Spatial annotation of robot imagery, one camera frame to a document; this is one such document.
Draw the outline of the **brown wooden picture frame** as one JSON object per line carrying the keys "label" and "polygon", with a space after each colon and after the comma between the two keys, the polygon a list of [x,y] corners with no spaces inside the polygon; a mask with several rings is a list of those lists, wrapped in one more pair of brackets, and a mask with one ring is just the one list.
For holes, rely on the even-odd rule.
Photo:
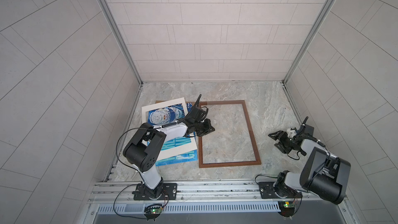
{"label": "brown wooden picture frame", "polygon": [[215,131],[199,137],[200,168],[257,166],[261,159],[244,100],[205,101]]}

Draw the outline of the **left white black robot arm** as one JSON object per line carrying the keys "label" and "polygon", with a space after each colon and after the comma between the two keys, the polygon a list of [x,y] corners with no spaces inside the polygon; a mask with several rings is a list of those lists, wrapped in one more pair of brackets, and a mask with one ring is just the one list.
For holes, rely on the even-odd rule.
{"label": "left white black robot arm", "polygon": [[136,133],[122,152],[129,163],[123,165],[140,174],[143,180],[140,186],[144,190],[142,195],[158,199],[164,193],[163,178],[158,173],[155,163],[165,142],[178,138],[195,141],[196,137],[215,131],[207,118],[208,110],[199,107],[201,96],[198,96],[191,110],[183,117],[168,120],[161,125],[145,122],[135,128]]}

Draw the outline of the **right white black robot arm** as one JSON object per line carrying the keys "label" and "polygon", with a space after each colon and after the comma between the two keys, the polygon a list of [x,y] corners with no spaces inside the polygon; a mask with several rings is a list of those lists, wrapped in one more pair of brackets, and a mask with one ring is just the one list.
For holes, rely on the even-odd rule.
{"label": "right white black robot arm", "polygon": [[283,171],[273,188],[280,198],[292,198],[300,192],[312,192],[322,200],[340,204],[345,196],[351,164],[328,151],[319,139],[303,130],[289,129],[268,135],[285,155],[297,151],[308,160],[301,173]]}

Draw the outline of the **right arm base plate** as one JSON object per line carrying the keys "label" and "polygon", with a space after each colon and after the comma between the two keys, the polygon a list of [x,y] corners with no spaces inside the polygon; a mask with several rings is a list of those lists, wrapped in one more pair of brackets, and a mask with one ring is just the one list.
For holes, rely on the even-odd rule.
{"label": "right arm base plate", "polygon": [[303,196],[301,192],[276,181],[264,181],[258,184],[262,199],[300,199]]}

